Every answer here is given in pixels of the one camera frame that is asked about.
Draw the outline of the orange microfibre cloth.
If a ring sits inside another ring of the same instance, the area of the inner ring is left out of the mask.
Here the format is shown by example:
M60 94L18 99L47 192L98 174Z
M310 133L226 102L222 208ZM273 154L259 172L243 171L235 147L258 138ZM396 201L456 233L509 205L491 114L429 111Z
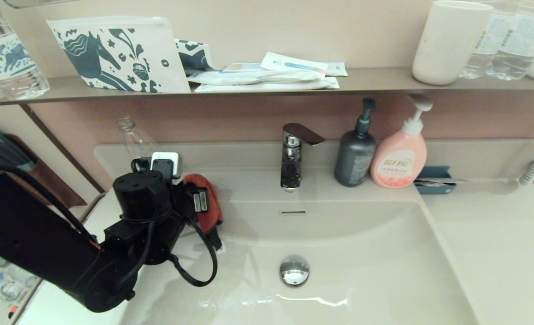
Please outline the orange microfibre cloth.
M217 191L213 184L201 174L188 174L183 177L184 184L195 185L196 187L207 188L207 207L206 213L195 213L194 219L197 220L204 234L210 234L211 231L223 221L221 206L218 202Z

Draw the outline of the clear plastic bottle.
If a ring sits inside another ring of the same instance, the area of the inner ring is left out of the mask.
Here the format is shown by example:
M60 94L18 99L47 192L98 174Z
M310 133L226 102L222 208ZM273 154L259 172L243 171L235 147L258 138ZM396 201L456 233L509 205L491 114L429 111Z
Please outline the clear plastic bottle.
M122 132L125 148L131 157L149 160L157 150L157 142L143 129L137 126L130 116L122 116L116 120Z

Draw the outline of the chrome faucet lever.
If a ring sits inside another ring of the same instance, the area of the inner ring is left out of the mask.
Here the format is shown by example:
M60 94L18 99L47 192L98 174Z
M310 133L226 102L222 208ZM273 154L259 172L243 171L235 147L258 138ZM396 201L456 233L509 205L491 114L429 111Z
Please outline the chrome faucet lever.
M304 143L316 146L324 141L325 138L300 123L287 123L283 126L283 144L289 148L296 148Z

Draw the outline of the chrome faucet body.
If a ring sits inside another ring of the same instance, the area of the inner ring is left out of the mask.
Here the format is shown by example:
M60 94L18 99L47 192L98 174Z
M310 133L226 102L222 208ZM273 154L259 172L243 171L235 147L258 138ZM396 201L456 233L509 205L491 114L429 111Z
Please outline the chrome faucet body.
M281 151L280 187L286 193L293 193L300 187L301 150L302 140L288 132L284 132Z

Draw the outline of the white sink basin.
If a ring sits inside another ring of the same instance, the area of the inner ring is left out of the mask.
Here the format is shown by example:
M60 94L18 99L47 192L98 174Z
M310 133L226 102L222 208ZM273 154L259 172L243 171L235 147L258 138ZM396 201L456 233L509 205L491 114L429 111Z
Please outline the white sink basin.
M224 248L209 286L145 267L119 325L480 325L420 204L222 202ZM286 286L281 261L308 281Z

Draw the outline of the chrome drain stopper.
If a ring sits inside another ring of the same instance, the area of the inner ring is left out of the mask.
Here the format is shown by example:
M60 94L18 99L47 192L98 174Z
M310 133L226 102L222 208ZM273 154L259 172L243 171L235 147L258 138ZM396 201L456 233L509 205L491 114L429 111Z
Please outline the chrome drain stopper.
M310 266L303 257L290 255L281 261L279 274L286 286L300 287L309 279Z

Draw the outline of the white crinkled plastic packet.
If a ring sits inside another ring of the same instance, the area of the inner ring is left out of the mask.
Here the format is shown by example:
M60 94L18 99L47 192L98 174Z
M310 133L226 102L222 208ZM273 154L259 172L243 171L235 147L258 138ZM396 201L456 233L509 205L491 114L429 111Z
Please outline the white crinkled plastic packet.
M211 86L243 86L257 83L294 83L323 80L324 75L316 72L293 70L261 70L261 71L207 71L193 74L187 78L189 82Z

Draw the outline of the flat white plastic packet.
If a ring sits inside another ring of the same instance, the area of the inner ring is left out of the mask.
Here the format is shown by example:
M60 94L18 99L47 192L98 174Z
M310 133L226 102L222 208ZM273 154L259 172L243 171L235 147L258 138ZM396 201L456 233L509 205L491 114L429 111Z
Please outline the flat white plastic packet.
M201 84L195 93L232 93L232 92L265 92L265 91L306 91L306 90L336 90L341 88L337 78L326 77L319 80L301 81L294 83L256 83L235 86L212 86Z

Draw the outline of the folded white blue print pouch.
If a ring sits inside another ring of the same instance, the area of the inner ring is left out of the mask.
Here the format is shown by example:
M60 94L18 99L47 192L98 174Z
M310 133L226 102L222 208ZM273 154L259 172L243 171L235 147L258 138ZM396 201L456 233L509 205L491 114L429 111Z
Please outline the folded white blue print pouch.
M207 43L175 39L179 58L186 76L202 71L220 71L211 59L211 48Z

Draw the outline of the white packet orange stripe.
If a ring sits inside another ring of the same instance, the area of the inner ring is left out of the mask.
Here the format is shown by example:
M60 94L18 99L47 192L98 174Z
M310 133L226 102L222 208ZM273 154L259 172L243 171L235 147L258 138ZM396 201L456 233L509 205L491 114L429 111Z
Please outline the white packet orange stripe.
M224 73L246 73L261 71L267 71L267 69L262 68L260 62L234 62L222 70Z

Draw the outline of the dark grey pump bottle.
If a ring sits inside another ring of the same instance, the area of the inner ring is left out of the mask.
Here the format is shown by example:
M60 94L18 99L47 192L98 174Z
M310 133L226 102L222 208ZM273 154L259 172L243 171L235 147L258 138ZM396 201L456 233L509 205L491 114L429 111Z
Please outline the dark grey pump bottle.
M373 111L376 111L376 101L364 98L362 115L356 120L354 130L341 137L334 177L345 187L363 183L370 168L376 150L376 139L370 134L370 114Z

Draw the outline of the white pouch blue horse print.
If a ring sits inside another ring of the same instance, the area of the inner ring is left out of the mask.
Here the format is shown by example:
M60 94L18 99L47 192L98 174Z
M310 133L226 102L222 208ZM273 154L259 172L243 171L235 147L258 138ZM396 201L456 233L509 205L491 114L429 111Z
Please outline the white pouch blue horse print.
M48 20L47 24L90 87L190 93L172 27L165 17L87 17Z

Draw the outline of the white packet blue toothbrush print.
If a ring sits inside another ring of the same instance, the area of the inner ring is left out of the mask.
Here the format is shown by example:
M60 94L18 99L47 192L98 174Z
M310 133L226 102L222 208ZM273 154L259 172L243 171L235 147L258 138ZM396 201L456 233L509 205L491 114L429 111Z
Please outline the white packet blue toothbrush print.
M325 62L308 61L268 52L265 54L260 66L263 69L275 71L310 71L324 77L326 76L329 64Z

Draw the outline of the dark grey slipper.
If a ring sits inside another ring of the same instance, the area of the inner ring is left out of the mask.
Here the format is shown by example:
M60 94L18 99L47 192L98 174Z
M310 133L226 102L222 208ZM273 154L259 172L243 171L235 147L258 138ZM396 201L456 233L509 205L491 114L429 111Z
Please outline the dark grey slipper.
M2 133L0 133L0 164L13 165L26 172L30 172L36 167L36 161Z

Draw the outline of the pink pump soap bottle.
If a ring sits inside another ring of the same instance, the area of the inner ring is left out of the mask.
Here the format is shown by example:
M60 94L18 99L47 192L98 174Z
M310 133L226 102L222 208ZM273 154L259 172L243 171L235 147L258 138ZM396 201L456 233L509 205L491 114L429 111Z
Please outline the pink pump soap bottle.
M385 138L375 150L370 167L374 183L380 187L399 189L413 184L427 159L427 147L421 115L430 111L432 99L420 94L407 96L416 111L403 122L401 129Z

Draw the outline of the blue soap tray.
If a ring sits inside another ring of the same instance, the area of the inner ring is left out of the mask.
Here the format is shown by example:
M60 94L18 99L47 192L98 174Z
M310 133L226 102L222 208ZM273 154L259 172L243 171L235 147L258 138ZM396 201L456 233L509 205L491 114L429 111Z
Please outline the blue soap tray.
M448 165L432 165L425 166L418 174L419 178L444 178L451 179L449 173L450 167ZM420 185L417 181L414 181L414 185L418 192L422 195L426 194L449 194L457 187L454 183L444 183L440 186L426 186Z

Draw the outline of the blue deer label water bottle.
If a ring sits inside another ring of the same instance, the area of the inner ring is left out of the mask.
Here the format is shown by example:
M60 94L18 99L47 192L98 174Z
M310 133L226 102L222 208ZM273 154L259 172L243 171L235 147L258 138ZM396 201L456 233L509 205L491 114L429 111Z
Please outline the blue deer label water bottle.
M0 91L12 100L45 94L50 85L0 9Z

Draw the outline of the thin silver packet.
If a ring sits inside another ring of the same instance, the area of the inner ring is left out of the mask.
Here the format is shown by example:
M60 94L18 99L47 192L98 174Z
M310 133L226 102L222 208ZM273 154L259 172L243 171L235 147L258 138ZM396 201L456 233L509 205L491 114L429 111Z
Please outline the thin silver packet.
M414 185L416 186L426 186L426 187L443 187L443 186L452 186L461 183L468 183L467 179L461 178L432 178L424 177L417 178L414 180Z

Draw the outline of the white plastic cup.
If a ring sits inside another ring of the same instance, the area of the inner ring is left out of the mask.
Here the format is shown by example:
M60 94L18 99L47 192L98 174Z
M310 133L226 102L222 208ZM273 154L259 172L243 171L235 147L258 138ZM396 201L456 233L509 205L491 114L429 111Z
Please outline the white plastic cup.
M459 78L494 8L459 0L435 0L412 66L413 77L433 86Z

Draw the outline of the clear water bottle white label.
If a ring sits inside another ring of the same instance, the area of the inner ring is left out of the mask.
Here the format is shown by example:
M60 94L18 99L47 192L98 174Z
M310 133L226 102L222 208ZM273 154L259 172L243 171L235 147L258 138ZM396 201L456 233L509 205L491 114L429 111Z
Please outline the clear water bottle white label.
M526 76L534 63L534 0L518 0L515 20L488 67L487 76L516 81Z
M482 35L476 44L471 58L459 75L463 79L477 79L486 73L488 66L501 47L501 43L509 29L513 15L510 0L470 0L471 2L486 4L494 8Z

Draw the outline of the brown leather wall pocket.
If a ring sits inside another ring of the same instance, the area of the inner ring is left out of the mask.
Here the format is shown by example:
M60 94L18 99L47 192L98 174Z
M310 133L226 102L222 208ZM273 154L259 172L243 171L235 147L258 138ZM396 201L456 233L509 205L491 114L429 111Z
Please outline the brown leather wall pocket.
M17 145L19 149L23 150L26 155L34 161L34 168L27 173L37 180L41 185L46 187L58 201L60 201L67 208L73 206L84 206L87 202L83 200L75 191L67 185L48 165L33 151L23 140L16 135L5 134L13 144Z

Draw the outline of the dark brown wall trim strip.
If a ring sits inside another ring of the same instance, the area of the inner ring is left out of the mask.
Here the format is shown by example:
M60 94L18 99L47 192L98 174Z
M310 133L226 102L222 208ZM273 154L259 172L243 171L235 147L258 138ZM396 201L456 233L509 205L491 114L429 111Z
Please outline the dark brown wall trim strip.
M48 139L58 148L63 156L81 173L81 175L88 181L100 194L106 193L104 188L97 183L95 179L82 167L82 165L74 158L74 156L63 146L58 138L48 129L43 121L36 115L34 110L28 104L19 104L28 117L38 126Z

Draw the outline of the taupe wall shelf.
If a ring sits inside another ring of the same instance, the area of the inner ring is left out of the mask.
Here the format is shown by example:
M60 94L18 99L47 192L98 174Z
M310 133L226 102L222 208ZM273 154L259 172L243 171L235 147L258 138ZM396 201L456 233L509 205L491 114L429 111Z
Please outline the taupe wall shelf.
M372 93L421 94L435 91L484 91L492 93L534 93L534 79L503 81L490 77L479 79L458 79L447 86L432 86L415 80L410 68L355 68L346 77L338 78L339 88L333 90L274 90L274 91L220 91L197 93L197 85L189 85L189 92L150 93L128 90L108 90L89 87L79 77L65 76L50 78L50 90L45 94L26 100L12 100L0 95L0 106L31 103L68 102L84 100L106 100L122 98L204 98L229 96L273 96L273 95L364 95Z

